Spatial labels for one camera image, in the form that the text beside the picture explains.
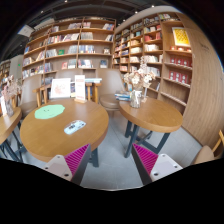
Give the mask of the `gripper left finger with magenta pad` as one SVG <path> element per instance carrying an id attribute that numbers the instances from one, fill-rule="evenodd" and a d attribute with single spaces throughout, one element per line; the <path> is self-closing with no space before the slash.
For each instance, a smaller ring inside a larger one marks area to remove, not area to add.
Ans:
<path id="1" fill-rule="evenodd" d="M 56 155 L 43 169 L 79 185 L 82 181 L 90 154 L 91 147 L 89 144 L 86 144 L 65 156 Z"/>

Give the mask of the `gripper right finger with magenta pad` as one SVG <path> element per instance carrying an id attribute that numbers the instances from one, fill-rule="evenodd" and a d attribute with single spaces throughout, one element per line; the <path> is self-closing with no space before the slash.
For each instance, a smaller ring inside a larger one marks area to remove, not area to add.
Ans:
<path id="1" fill-rule="evenodd" d="M 156 154 L 137 144 L 132 145 L 132 155 L 144 185 L 182 169 L 182 167 L 167 154 Z"/>

